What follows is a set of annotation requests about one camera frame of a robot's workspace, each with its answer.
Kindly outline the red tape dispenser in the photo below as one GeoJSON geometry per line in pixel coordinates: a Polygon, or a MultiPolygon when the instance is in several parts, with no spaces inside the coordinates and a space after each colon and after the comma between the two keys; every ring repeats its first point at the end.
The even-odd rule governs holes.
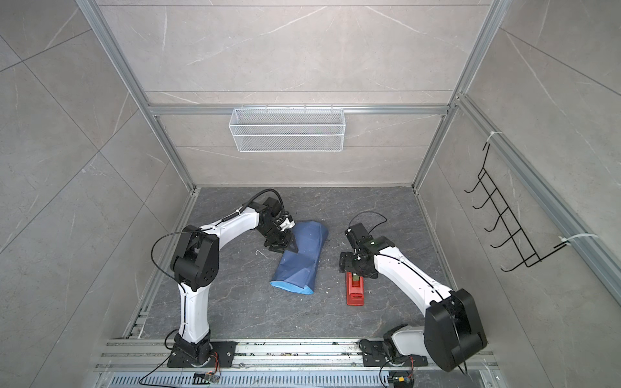
{"type": "Polygon", "coordinates": [[[346,304],[351,307],[362,307],[365,304],[364,279],[353,273],[345,274],[346,304]]]}

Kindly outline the light blue wrapping paper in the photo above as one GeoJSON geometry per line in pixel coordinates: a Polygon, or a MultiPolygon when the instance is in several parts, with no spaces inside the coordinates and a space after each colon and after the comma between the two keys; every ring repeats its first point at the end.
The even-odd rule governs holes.
{"type": "Polygon", "coordinates": [[[285,251],[271,279],[271,286],[285,291],[312,295],[328,228],[317,221],[302,221],[293,228],[298,252],[285,251]]]}

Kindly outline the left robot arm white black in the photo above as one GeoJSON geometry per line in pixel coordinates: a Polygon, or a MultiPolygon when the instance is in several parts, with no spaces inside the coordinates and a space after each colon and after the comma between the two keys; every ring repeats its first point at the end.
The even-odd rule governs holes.
{"type": "Polygon", "coordinates": [[[218,275],[220,251],[248,231],[258,231],[265,247],[277,253],[298,251],[294,218],[279,197],[249,200],[233,213],[204,226],[186,226],[180,233],[171,271],[180,291],[180,328],[173,352],[192,366],[210,362],[208,304],[210,287],[218,275]]]}

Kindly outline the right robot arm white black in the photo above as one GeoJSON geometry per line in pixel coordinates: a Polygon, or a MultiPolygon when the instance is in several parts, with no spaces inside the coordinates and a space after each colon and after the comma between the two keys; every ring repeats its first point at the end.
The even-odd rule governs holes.
{"type": "Polygon", "coordinates": [[[414,265],[388,238],[373,237],[361,223],[345,231],[352,250],[341,253],[340,271],[391,280],[424,315],[421,330],[407,324],[385,333],[383,352],[395,362],[429,357],[441,370],[467,371],[467,360],[488,346],[474,297],[453,290],[414,265]]]}

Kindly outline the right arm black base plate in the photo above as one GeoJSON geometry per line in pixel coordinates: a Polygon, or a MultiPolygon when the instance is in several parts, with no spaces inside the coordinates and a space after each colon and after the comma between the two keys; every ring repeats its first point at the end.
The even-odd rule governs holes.
{"type": "Polygon", "coordinates": [[[394,345],[384,340],[360,339],[357,345],[362,352],[363,365],[365,365],[365,367],[380,367],[384,364],[414,367],[429,365],[427,357],[420,355],[401,355],[394,345]]]}

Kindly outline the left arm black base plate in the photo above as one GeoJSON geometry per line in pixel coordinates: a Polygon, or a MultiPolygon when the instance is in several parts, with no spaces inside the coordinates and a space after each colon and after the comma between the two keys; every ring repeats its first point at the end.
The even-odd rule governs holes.
{"type": "Polygon", "coordinates": [[[217,341],[204,344],[191,344],[181,341],[173,346],[168,359],[168,368],[213,368],[218,364],[223,368],[232,367],[237,342],[217,341]]]}

